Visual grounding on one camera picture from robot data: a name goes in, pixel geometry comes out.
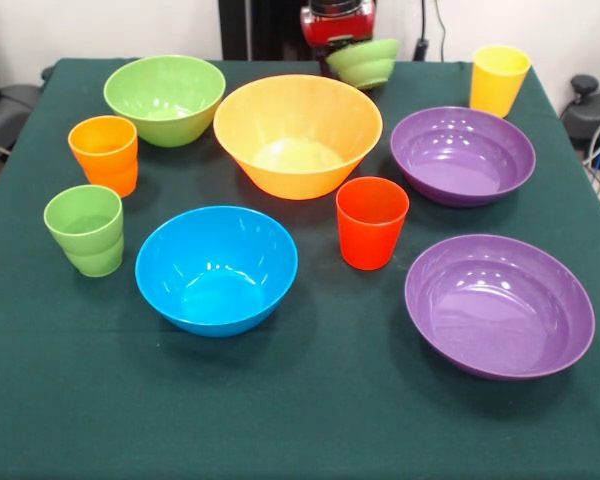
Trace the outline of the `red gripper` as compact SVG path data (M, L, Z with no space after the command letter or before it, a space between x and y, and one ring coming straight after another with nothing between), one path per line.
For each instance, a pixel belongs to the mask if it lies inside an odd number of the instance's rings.
M375 2L308 2L300 8L300 25L314 48L373 37Z

